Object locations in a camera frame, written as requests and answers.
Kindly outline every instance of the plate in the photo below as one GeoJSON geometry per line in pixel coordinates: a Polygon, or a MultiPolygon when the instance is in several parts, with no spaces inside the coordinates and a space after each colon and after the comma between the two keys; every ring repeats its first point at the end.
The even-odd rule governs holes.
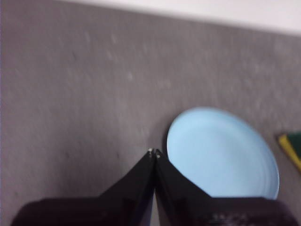
{"type": "Polygon", "coordinates": [[[170,162],[212,197],[276,199],[279,172],[263,138],[238,117],[214,108],[180,114],[167,135],[170,162]]]}

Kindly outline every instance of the white wall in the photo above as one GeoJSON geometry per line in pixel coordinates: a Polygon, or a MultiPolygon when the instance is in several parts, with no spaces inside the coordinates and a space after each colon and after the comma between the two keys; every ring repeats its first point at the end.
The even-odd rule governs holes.
{"type": "Polygon", "coordinates": [[[301,35],[301,0],[67,0],[301,35]]]}

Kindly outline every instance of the gray carpet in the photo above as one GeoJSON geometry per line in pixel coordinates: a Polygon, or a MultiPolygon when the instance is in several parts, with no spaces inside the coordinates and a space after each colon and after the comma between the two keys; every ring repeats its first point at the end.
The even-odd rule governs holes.
{"type": "Polygon", "coordinates": [[[301,129],[301,37],[52,0],[1,7],[1,225],[29,201],[100,194],[195,106],[263,135],[301,222],[301,175],[274,140],[301,129]]]}

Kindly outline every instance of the yellow edge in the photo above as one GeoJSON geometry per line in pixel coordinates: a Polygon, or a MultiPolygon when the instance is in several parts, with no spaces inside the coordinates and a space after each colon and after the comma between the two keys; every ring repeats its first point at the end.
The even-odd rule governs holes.
{"type": "Polygon", "coordinates": [[[278,138],[278,142],[280,143],[281,147],[283,148],[284,152],[288,155],[288,157],[293,161],[295,166],[301,172],[301,160],[297,156],[296,152],[294,151],[293,147],[291,146],[290,142],[287,139],[286,135],[281,135],[278,138]]]}

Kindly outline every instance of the green object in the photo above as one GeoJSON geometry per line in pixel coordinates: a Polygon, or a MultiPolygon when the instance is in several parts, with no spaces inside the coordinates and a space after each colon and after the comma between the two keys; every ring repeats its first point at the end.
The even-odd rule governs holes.
{"type": "Polygon", "coordinates": [[[287,134],[287,139],[291,143],[297,156],[301,159],[301,131],[287,134]]]}

